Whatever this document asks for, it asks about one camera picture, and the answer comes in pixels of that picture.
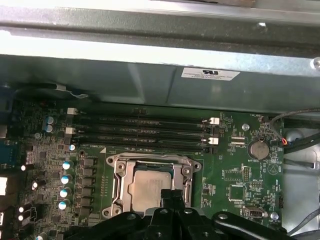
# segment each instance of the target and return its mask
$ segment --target capacitor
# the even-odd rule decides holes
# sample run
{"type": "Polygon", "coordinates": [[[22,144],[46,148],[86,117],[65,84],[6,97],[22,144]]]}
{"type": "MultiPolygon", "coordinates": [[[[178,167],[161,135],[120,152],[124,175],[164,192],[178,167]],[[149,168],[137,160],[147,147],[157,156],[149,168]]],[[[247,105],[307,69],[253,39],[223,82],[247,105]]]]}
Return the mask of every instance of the capacitor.
{"type": "Polygon", "coordinates": [[[67,196],[69,196],[72,193],[72,190],[70,187],[65,187],[64,189],[62,189],[60,191],[60,197],[62,198],[66,198],[67,196]]]}
{"type": "Polygon", "coordinates": [[[35,165],[33,164],[25,164],[21,166],[21,171],[30,171],[35,169],[35,165]]]}
{"type": "Polygon", "coordinates": [[[21,207],[19,207],[19,213],[23,213],[24,211],[29,210],[32,207],[31,203],[27,203],[21,207]]]}
{"type": "Polygon", "coordinates": [[[35,138],[36,140],[39,140],[39,139],[42,138],[42,134],[41,134],[40,132],[36,132],[36,133],[34,134],[34,138],[35,138]]]}
{"type": "Polygon", "coordinates": [[[32,187],[35,189],[37,189],[38,187],[42,187],[44,185],[46,185],[47,181],[46,180],[39,180],[39,181],[33,181],[32,182],[32,187]]]}
{"type": "Polygon", "coordinates": [[[68,169],[70,169],[73,165],[74,165],[74,162],[73,162],[73,161],[65,161],[65,162],[62,164],[62,168],[63,168],[64,170],[68,170],[68,169]]]}
{"type": "Polygon", "coordinates": [[[70,151],[74,151],[74,150],[76,150],[76,146],[75,146],[75,145],[73,145],[73,144],[71,144],[71,145],[69,146],[69,150],[70,150],[70,151]]]}
{"type": "Polygon", "coordinates": [[[19,221],[23,221],[24,219],[27,219],[31,216],[31,211],[28,210],[28,211],[25,211],[23,213],[21,213],[19,216],[18,216],[18,220],[19,221]]]}
{"type": "Polygon", "coordinates": [[[70,206],[70,200],[69,199],[64,199],[63,201],[59,202],[59,204],[58,204],[58,208],[60,210],[65,210],[69,206],[70,206]]]}
{"type": "Polygon", "coordinates": [[[44,130],[47,132],[47,133],[52,133],[54,131],[54,127],[52,125],[46,125],[44,127],[44,130]]]}
{"type": "Polygon", "coordinates": [[[62,176],[62,178],[61,178],[61,183],[62,183],[62,184],[67,184],[67,183],[71,182],[72,179],[73,179],[73,177],[72,177],[70,174],[64,175],[64,176],[62,176]]]}
{"type": "Polygon", "coordinates": [[[45,232],[40,233],[35,240],[47,240],[48,239],[48,235],[45,232]]]}
{"type": "Polygon", "coordinates": [[[47,124],[53,124],[54,122],[55,122],[55,119],[52,117],[52,116],[47,116],[46,118],[45,118],[45,122],[47,123],[47,124]]]}

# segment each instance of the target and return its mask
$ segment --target cpu socket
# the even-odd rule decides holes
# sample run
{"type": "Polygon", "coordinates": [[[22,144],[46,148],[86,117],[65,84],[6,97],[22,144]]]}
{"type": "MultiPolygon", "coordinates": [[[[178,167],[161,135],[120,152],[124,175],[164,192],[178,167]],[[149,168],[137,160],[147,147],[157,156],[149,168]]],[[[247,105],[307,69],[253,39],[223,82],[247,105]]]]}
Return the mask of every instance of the cpu socket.
{"type": "Polygon", "coordinates": [[[173,154],[125,152],[109,156],[106,163],[114,168],[112,205],[102,211],[106,219],[129,211],[143,215],[160,207],[161,189],[183,190],[190,207],[193,173],[202,168],[197,161],[173,154]]]}

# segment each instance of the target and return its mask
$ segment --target white label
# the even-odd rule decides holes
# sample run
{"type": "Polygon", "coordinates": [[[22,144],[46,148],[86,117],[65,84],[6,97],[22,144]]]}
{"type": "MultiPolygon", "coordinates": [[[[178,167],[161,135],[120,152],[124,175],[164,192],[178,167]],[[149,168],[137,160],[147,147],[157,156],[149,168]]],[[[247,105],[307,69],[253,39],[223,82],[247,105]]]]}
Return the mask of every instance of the white label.
{"type": "Polygon", "coordinates": [[[189,79],[210,79],[210,80],[230,81],[234,77],[236,77],[239,73],[240,73],[239,71],[225,71],[225,70],[185,67],[183,69],[181,77],[189,78],[189,79]]]}

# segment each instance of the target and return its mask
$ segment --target wire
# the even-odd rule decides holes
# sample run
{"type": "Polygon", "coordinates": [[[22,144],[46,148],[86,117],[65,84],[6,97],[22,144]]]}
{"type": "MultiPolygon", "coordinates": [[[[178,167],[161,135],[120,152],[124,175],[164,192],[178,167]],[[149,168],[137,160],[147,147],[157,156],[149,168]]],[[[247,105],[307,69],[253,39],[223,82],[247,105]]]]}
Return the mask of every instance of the wire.
{"type": "Polygon", "coordinates": [[[314,113],[314,112],[320,112],[320,108],[307,108],[307,109],[302,109],[302,110],[296,110],[296,111],[288,111],[285,113],[282,113],[278,116],[275,116],[271,121],[270,121],[270,129],[274,132],[274,134],[282,139],[285,139],[284,137],[281,136],[280,132],[275,128],[275,122],[281,118],[284,117],[289,117],[292,115],[297,115],[297,114],[306,114],[306,113],[314,113]]]}
{"type": "Polygon", "coordinates": [[[296,151],[300,151],[303,149],[307,149],[310,148],[314,145],[320,144],[320,137],[318,139],[312,140],[309,143],[303,144],[303,145],[298,145],[298,146],[294,146],[292,148],[284,148],[284,154],[290,154],[296,151]]]}
{"type": "Polygon", "coordinates": [[[307,169],[314,169],[314,163],[312,163],[312,162],[294,161],[291,159],[284,158],[283,163],[286,165],[298,166],[298,167],[303,167],[303,168],[307,168],[307,169]]]}
{"type": "Polygon", "coordinates": [[[296,240],[316,240],[320,239],[320,230],[306,231],[292,236],[296,240]]]}
{"type": "Polygon", "coordinates": [[[288,236],[293,235],[300,229],[302,229],[307,223],[309,223],[312,219],[314,219],[316,216],[320,215],[320,208],[310,213],[308,216],[305,217],[305,219],[302,220],[295,228],[293,228],[291,231],[287,233],[288,236]]]}

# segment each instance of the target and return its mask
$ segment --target green circuit board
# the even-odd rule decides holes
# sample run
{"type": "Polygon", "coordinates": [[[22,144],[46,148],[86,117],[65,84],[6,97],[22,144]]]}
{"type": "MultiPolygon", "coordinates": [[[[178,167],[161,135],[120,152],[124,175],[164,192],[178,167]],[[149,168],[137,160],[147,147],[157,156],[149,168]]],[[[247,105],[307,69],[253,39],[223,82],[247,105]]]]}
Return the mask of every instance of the green circuit board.
{"type": "MultiPolygon", "coordinates": [[[[35,224],[35,235],[46,232],[51,233],[49,239],[56,239],[59,233],[66,231],[70,226],[93,226],[103,221],[102,210],[112,204],[114,185],[114,169],[106,164],[106,158],[121,153],[187,156],[202,165],[202,169],[192,177],[192,207],[201,208],[209,218],[219,211],[228,211],[250,218],[246,206],[253,206],[262,210],[263,216],[252,220],[265,226],[281,225],[283,148],[270,130],[268,115],[115,103],[79,104],[76,101],[56,102],[47,106],[37,102],[19,102],[16,103],[15,109],[21,111],[23,123],[23,136],[19,141],[22,145],[33,146],[27,160],[37,167],[28,175],[26,188],[28,182],[39,174],[48,179],[45,188],[38,191],[26,189],[21,194],[23,203],[34,201],[48,204],[46,217],[35,224]],[[217,150],[203,153],[86,143],[76,145],[76,149],[71,151],[70,143],[66,142],[64,135],[66,127],[70,124],[67,119],[67,108],[124,116],[219,118],[217,150]],[[48,116],[54,118],[52,132],[44,131],[48,116]],[[249,129],[243,130],[244,124],[248,125],[249,129]],[[36,133],[41,134],[41,138],[35,139],[36,133]],[[258,159],[251,155],[252,151],[255,151],[258,159]],[[89,216],[83,216],[79,209],[83,188],[81,181],[83,158],[96,160],[93,202],[89,216]],[[65,160],[75,162],[75,167],[63,170],[61,166],[65,160]],[[74,178],[68,185],[74,194],[70,197],[70,207],[62,212],[58,209],[58,203],[62,200],[59,192],[65,187],[61,184],[60,178],[65,174],[70,174],[74,178]],[[271,218],[274,213],[278,218],[271,218]]],[[[278,127],[282,129],[283,122],[279,121],[278,127]]]]}

